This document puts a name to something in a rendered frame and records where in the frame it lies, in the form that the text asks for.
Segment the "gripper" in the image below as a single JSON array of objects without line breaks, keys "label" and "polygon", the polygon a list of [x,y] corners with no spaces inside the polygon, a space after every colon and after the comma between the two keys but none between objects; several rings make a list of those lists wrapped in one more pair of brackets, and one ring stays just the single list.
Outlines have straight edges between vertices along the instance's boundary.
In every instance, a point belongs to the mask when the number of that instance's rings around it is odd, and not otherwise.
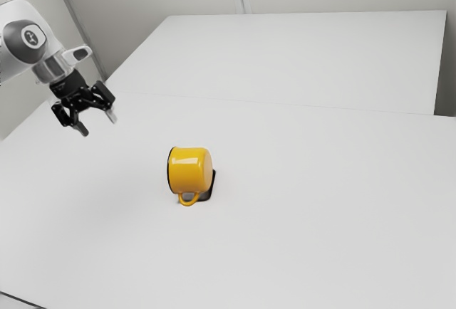
[{"label": "gripper", "polygon": [[100,80],[88,89],[81,73],[73,70],[60,81],[51,83],[49,89],[53,93],[51,110],[60,124],[73,128],[83,137],[87,137],[89,131],[80,121],[79,114],[89,107],[102,110],[113,124],[117,122],[113,109],[115,96]]}]

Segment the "yellow enamel mug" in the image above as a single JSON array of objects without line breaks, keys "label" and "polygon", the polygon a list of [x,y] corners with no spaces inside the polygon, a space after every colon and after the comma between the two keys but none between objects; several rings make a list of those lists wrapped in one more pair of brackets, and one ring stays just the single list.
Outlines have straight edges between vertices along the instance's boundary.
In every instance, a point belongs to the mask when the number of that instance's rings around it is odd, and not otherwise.
[{"label": "yellow enamel mug", "polygon": [[183,206],[207,201],[212,195],[216,171],[204,147],[173,147],[167,158],[170,191]]}]

